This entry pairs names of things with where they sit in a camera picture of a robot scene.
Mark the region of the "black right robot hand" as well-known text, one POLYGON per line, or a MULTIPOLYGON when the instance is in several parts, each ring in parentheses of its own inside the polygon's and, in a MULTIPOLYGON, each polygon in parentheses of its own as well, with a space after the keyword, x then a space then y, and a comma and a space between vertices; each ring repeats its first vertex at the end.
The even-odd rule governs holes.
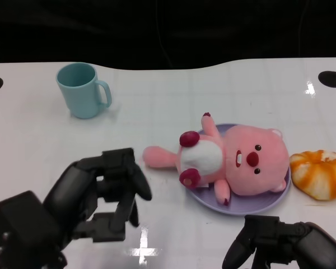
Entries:
POLYGON ((222 268, 239 268, 252 254, 252 268, 292 261, 299 268, 336 268, 336 240, 325 230, 312 222, 287 224, 277 216, 246 215, 222 268))

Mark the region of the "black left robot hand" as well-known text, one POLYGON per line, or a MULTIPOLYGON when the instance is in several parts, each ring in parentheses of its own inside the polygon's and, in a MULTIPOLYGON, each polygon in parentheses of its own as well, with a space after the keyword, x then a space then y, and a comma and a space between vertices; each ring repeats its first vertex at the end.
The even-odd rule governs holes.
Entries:
POLYGON ((46 196, 44 208, 60 228, 60 246, 91 238, 121 242, 125 224, 139 226, 136 196, 152 199, 148 181, 132 148, 104 151, 73 162, 46 196))

